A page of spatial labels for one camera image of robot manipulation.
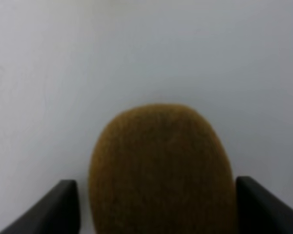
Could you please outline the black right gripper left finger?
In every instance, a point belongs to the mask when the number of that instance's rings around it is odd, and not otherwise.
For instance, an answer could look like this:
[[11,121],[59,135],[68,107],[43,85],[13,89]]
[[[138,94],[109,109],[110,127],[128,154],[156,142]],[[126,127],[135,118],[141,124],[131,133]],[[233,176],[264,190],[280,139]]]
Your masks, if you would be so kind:
[[61,180],[2,234],[78,234],[81,228],[77,182]]

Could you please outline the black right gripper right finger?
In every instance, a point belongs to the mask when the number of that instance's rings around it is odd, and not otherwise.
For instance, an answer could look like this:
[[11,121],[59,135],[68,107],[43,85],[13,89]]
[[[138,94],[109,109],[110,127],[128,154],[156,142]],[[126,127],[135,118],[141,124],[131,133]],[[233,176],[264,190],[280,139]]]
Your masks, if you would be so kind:
[[293,234],[293,209],[250,176],[236,179],[240,234]]

